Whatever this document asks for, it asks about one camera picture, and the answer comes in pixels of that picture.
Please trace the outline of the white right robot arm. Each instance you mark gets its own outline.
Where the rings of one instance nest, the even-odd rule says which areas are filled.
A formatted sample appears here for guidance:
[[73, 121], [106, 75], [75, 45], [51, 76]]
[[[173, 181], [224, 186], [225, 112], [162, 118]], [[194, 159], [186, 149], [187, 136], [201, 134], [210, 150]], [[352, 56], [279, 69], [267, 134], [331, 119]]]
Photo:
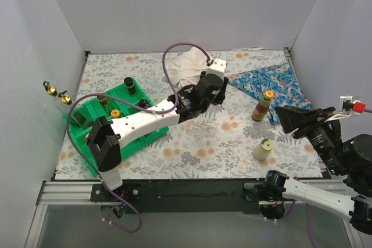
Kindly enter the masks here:
[[345, 175], [344, 183], [358, 195], [339, 195], [279, 171], [269, 171], [263, 183], [265, 197], [305, 202], [341, 217], [360, 232], [371, 234], [371, 135], [360, 134], [343, 142], [339, 122], [367, 113], [365, 104], [344, 101], [338, 112], [334, 107], [306, 110], [290, 105], [277, 106], [275, 111], [283, 131], [295, 139], [307, 138], [328, 171]]

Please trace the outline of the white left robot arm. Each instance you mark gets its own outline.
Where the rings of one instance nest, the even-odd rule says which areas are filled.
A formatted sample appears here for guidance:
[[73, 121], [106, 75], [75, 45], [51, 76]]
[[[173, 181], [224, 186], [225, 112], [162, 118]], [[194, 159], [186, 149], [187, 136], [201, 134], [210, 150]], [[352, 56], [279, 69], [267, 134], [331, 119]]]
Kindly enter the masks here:
[[123, 197], [123, 180], [119, 164], [121, 149], [156, 130], [183, 123], [207, 111], [210, 105], [220, 105], [225, 99], [227, 77], [202, 74], [196, 85], [187, 85], [150, 108], [150, 113], [137, 112], [127, 117], [108, 120], [98, 118], [86, 143], [105, 186], [103, 194], [113, 202]]

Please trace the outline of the dark round-cap bottle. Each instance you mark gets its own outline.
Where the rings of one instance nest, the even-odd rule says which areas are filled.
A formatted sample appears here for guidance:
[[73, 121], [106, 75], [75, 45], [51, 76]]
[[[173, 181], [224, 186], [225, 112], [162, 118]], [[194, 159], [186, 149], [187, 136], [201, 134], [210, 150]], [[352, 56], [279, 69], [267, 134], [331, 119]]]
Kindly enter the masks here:
[[99, 94], [96, 96], [96, 99], [104, 109], [110, 109], [111, 104], [106, 96], [104, 96], [103, 94]]

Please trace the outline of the clear gold-spout oil bottle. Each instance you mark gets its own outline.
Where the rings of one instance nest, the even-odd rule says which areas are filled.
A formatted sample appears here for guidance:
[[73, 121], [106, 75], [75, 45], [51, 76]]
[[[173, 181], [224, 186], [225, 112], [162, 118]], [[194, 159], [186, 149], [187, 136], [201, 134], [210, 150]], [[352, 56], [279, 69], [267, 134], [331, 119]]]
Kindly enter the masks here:
[[67, 93], [67, 91], [62, 91], [58, 93], [58, 109], [63, 116], [67, 116], [72, 105], [74, 104], [73, 99]]

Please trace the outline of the square jar dark sauce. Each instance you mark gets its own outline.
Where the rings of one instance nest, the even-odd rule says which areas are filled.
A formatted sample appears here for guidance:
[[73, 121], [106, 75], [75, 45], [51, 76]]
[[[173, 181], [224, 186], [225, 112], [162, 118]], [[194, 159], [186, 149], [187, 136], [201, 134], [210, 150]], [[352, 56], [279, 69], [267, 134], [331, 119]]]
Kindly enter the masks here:
[[89, 113], [89, 111], [82, 106], [77, 106], [72, 114], [71, 118], [73, 120], [73, 124], [79, 126], [82, 129], [87, 129], [92, 126], [93, 120]]

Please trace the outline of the small black-cap spice jar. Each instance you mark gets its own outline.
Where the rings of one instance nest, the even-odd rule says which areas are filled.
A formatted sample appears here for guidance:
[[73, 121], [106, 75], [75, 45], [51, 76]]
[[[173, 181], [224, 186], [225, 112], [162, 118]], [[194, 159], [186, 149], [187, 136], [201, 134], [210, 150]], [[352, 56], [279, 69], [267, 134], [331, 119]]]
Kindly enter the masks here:
[[139, 102], [137, 103], [137, 106], [140, 107], [140, 108], [143, 108], [143, 109], [148, 109], [152, 105], [149, 102], [149, 100], [147, 100], [147, 99], [140, 99]]

